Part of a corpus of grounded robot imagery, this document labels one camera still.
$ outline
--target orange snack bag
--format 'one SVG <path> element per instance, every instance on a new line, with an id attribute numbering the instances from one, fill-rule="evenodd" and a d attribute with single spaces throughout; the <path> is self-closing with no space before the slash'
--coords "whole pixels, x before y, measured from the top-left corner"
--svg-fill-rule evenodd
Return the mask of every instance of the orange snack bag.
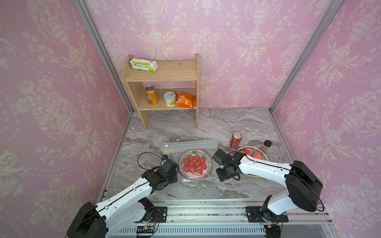
<path id="1" fill-rule="evenodd" d="M 196 102 L 196 96 L 192 96 L 186 93 L 179 93 L 175 92 L 177 96 L 177 102 L 176 105 L 179 105 L 179 107 L 187 107 L 190 109 L 194 108 L 195 102 Z"/>

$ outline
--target damask wall pattern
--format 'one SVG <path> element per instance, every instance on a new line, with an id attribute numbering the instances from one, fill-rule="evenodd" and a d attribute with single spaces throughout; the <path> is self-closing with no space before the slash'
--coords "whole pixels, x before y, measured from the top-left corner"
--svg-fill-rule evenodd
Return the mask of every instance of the damask wall pattern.
<path id="1" fill-rule="evenodd" d="M 344 1 L 275 115 L 341 237 L 380 237 L 380 0 Z"/>
<path id="2" fill-rule="evenodd" d="M 73 1 L 0 1 L 0 237 L 64 237 L 128 118 Z"/>
<path id="3" fill-rule="evenodd" d="M 330 0 L 85 2 L 118 71 L 128 54 L 177 60 L 198 53 L 200 106 L 219 108 L 269 107 Z"/>

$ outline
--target black cable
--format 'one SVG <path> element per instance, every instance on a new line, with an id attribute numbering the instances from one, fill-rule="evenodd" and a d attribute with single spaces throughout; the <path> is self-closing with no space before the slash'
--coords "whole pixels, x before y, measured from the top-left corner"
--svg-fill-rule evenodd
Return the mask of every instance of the black cable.
<path id="1" fill-rule="evenodd" d="M 138 165 L 139 165 L 139 167 L 141 167 L 142 169 L 145 169 L 145 170 L 149 170 L 149 169 L 143 168 L 143 167 L 139 164 L 139 157 L 140 157 L 142 154 L 145 154 L 145 153 L 149 153 L 149 154 L 153 154 L 153 155 L 155 155 L 154 153 L 151 153 L 151 152 L 143 152 L 143 153 L 141 153 L 141 154 L 138 156 L 137 161 L 138 161 Z M 157 157 L 160 158 L 160 160 L 161 160 L 160 164 L 161 164 L 162 161 L 163 161 L 162 158 L 161 158 L 160 156 L 158 156 L 158 155 L 155 155 L 155 156 L 157 156 Z"/>
<path id="2" fill-rule="evenodd" d="M 150 237 L 148 237 L 148 238 L 151 238 L 154 234 L 155 234 L 155 232 L 157 231 L 157 229 L 159 228 L 159 224 L 160 224 L 160 222 L 158 222 L 157 223 L 157 227 L 156 227 L 156 229 L 154 230 L 154 232 L 152 233 L 152 235 L 150 236 Z"/>
<path id="3" fill-rule="evenodd" d="M 235 177 L 232 177 L 232 178 L 235 179 L 235 180 L 237 180 L 237 181 L 241 180 L 241 176 L 239 176 L 239 174 L 237 174 L 237 176 L 238 176 L 237 179 L 236 179 Z"/>
<path id="4" fill-rule="evenodd" d="M 143 184 L 141 184 L 141 185 L 139 185 L 139 186 L 137 186 L 137 187 L 135 187 L 135 188 L 138 188 L 138 187 L 140 187 L 140 186 L 143 186 L 144 184 L 147 184 L 147 183 L 149 183 L 149 182 L 147 181 L 147 182 L 145 182 L 145 183 L 143 183 Z M 131 189 L 130 191 L 126 192 L 126 193 L 123 194 L 121 197 L 119 197 L 119 198 L 116 199 L 115 201 L 112 201 L 112 202 L 111 202 L 110 204 L 108 204 L 107 206 L 111 206 L 114 202 L 116 202 L 116 201 L 118 201 L 119 199 L 123 198 L 125 195 L 127 195 L 127 194 L 128 194 L 129 192 L 131 192 L 131 191 L 134 191 L 134 189 Z M 82 223 L 84 223 L 84 222 L 87 221 L 88 219 L 92 218 L 92 217 L 95 216 L 96 214 L 99 214 L 99 212 L 105 210 L 107 206 L 105 206 L 105 207 L 102 208 L 101 210 L 95 212 L 93 215 L 91 215 L 91 216 L 88 217 L 87 219 L 81 221 L 78 225 L 76 225 L 75 227 L 73 227 L 73 228 L 67 233 L 67 235 L 66 235 L 65 237 L 69 237 L 70 233 L 71 233 L 75 228 L 77 228 L 79 225 L 81 225 Z"/>
<path id="5" fill-rule="evenodd" d="M 260 164 L 264 164 L 264 165 L 269 165 L 269 164 L 266 164 L 266 163 L 263 163 L 263 162 L 259 162 L 259 161 L 255 161 L 255 160 L 251 160 L 251 161 L 256 162 L 256 163 L 260 163 Z M 316 195 L 316 197 L 319 199 L 320 203 L 322 204 L 322 206 L 323 206 L 323 210 L 319 210 L 319 209 L 317 209 L 317 208 L 316 208 L 316 210 L 318 210 L 319 212 L 324 212 L 324 210 L 325 210 L 325 206 L 324 206 L 324 204 L 323 204 L 323 201 L 319 198 L 319 196 L 315 193 L 315 191 L 311 188 L 311 186 L 308 185 L 308 183 L 307 183 L 306 181 L 304 181 L 304 179 L 302 179 L 298 174 L 296 174 L 294 171 L 292 171 L 292 170 L 290 170 L 290 169 L 286 169 L 286 168 L 279 167 L 279 166 L 276 166 L 276 165 L 269 165 L 269 166 L 273 166 L 273 167 L 280 168 L 280 169 L 285 169 L 285 170 L 288 170 L 288 171 L 290 171 L 291 173 L 295 174 L 300 180 L 303 181 L 303 183 L 305 183 L 305 184 L 311 189 L 311 191 L 314 192 L 314 194 Z"/>
<path id="6" fill-rule="evenodd" d="M 247 150 L 247 149 L 241 149 L 241 150 L 235 150 L 235 151 L 229 152 L 228 154 L 233 153 L 233 152 L 243 151 L 243 150 L 245 150 L 245 151 L 247 151 L 247 152 L 250 152 L 250 151 Z"/>
<path id="7" fill-rule="evenodd" d="M 149 238 L 151 238 L 154 234 L 155 234 L 155 232 L 157 231 L 157 229 L 159 229 L 159 222 L 157 223 L 157 227 L 156 227 L 156 230 L 152 233 L 152 235 L 149 237 Z"/>

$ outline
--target ventilation grille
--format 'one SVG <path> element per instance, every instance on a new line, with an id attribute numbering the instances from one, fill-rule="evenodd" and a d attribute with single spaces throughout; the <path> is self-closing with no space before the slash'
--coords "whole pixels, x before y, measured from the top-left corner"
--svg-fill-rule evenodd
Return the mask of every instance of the ventilation grille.
<path id="1" fill-rule="evenodd" d="M 128 226 L 120 229 L 116 235 L 136 234 L 135 226 Z M 266 235 L 263 225 L 166 225 L 158 227 L 155 236 L 175 236 L 175 235 Z"/>

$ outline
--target yellow can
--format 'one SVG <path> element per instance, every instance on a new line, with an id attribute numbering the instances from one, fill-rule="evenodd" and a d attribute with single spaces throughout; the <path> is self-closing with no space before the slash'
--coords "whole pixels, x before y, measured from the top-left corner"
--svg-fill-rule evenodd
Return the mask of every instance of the yellow can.
<path id="1" fill-rule="evenodd" d="M 154 88 L 154 86 L 147 86 L 146 87 L 146 95 L 147 95 L 147 99 L 148 99 L 148 103 L 149 104 L 157 104 L 157 95 L 156 95 L 156 89 Z"/>

